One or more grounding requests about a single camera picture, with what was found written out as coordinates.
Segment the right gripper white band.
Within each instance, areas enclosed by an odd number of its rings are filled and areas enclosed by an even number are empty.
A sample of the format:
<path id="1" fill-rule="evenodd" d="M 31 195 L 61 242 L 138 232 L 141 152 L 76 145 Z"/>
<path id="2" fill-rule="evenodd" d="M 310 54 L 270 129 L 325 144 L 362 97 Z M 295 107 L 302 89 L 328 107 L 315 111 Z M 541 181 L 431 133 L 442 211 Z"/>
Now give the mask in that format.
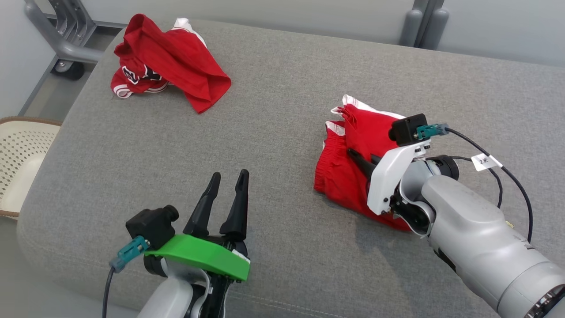
<path id="1" fill-rule="evenodd" d="M 367 193 L 367 206 L 375 215 L 383 215 L 390 211 L 389 199 L 406 173 L 413 159 L 426 153 L 430 141 L 422 141 L 412 145 L 394 148 L 383 156 L 383 158 L 371 154 L 370 160 L 356 151 L 348 148 L 347 154 L 353 160 L 361 173 L 370 179 Z"/>

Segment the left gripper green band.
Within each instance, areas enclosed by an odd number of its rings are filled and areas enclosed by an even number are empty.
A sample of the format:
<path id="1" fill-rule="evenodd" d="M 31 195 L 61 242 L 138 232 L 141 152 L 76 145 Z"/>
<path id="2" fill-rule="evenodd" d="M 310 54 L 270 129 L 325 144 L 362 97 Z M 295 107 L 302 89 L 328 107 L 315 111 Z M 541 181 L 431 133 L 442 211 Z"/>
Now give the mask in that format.
<path id="1" fill-rule="evenodd" d="M 214 274 L 228 276 L 232 280 L 248 280 L 250 260 L 246 256 L 220 244 L 196 238 L 209 235 L 208 222 L 220 183 L 220 172 L 214 172 L 183 229 L 184 234 L 175 235 L 158 250 L 145 251 L 145 255 L 163 257 Z M 236 243 L 246 240 L 248 200 L 249 172 L 242 169 L 235 185 L 235 197 L 230 212 L 219 230 L 226 240 Z"/>

